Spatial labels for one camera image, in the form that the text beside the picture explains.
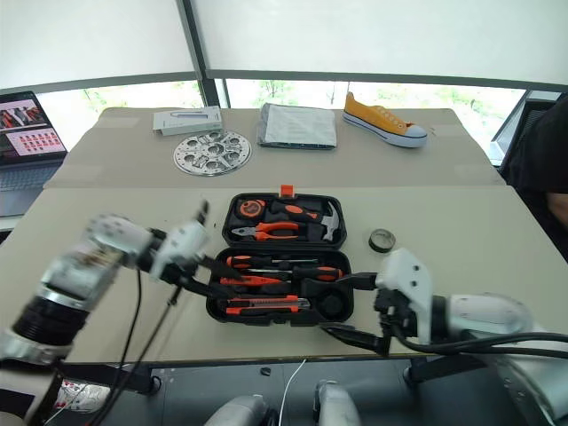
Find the white box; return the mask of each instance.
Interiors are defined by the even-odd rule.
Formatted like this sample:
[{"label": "white box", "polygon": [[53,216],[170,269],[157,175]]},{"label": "white box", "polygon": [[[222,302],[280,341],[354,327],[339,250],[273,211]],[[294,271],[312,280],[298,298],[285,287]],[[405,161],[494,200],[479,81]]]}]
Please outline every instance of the white box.
[{"label": "white box", "polygon": [[163,136],[221,129],[223,120],[218,106],[154,113],[154,130],[161,130]]}]

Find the laptop screen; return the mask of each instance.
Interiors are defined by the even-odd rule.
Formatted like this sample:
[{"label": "laptop screen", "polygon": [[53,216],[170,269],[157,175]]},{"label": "laptop screen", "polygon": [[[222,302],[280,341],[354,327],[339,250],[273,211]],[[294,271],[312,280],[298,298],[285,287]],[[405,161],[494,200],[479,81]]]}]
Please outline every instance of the laptop screen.
[{"label": "laptop screen", "polygon": [[34,93],[0,95],[0,166],[55,160],[66,154]]}]

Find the beige table surface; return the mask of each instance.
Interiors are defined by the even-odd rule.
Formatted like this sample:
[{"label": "beige table surface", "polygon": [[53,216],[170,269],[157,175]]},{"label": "beige table surface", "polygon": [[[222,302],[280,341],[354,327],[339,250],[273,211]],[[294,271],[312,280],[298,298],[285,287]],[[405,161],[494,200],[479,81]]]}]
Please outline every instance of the beige table surface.
[{"label": "beige table surface", "polygon": [[428,145],[421,149],[389,145],[335,111],[332,151],[260,147],[258,110],[223,110],[225,128],[248,138],[253,153],[242,169],[215,178],[191,176],[174,165],[173,151],[184,136],[152,132],[153,113],[167,109],[105,110],[46,187],[503,185],[451,109],[394,110],[428,131]]},{"label": "beige table surface", "polygon": [[[568,265],[508,186],[305,188],[339,199],[348,238],[342,251],[354,272],[380,271],[384,255],[367,245],[376,227],[391,230],[397,247],[413,251],[429,268],[436,294],[493,291],[529,306],[543,327],[568,332]],[[124,214],[146,227],[169,229],[193,216],[201,199],[211,204],[207,252],[226,246],[221,227],[231,189],[48,189],[0,248],[0,327],[12,324],[34,293],[48,263],[74,244],[90,217]],[[209,274],[201,270],[198,278]],[[70,361],[120,358],[135,303],[135,274],[122,270],[75,341]],[[141,350],[172,287],[144,278],[144,302],[131,357]],[[355,292],[347,323],[378,332],[374,292]],[[183,293],[147,359],[160,361],[370,355],[317,327],[250,327],[210,318],[205,299]],[[398,343],[394,352],[406,352]]]}]

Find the metal plate with holes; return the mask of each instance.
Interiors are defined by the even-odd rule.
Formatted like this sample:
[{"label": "metal plate with holes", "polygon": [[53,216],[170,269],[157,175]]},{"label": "metal plate with holes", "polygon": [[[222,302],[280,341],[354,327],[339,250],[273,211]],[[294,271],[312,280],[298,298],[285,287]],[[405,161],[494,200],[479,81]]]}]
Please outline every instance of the metal plate with holes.
[{"label": "metal plate with holes", "polygon": [[242,167],[250,152],[250,143],[239,133],[211,131],[182,140],[174,151],[174,163],[185,173],[217,176]]}]

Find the shoe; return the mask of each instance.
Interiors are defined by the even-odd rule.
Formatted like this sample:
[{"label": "shoe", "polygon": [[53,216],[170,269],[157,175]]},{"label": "shoe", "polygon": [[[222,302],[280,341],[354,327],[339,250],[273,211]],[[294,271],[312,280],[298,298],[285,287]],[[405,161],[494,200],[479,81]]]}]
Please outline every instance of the shoe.
[{"label": "shoe", "polygon": [[383,106],[367,106],[355,100],[353,93],[347,93],[343,119],[363,129],[371,130],[382,140],[404,148],[418,148],[426,144],[428,134],[414,124],[405,122]]},{"label": "shoe", "polygon": [[103,406],[109,392],[110,388],[106,386],[64,380],[53,408],[65,408],[84,414],[94,413]]}]

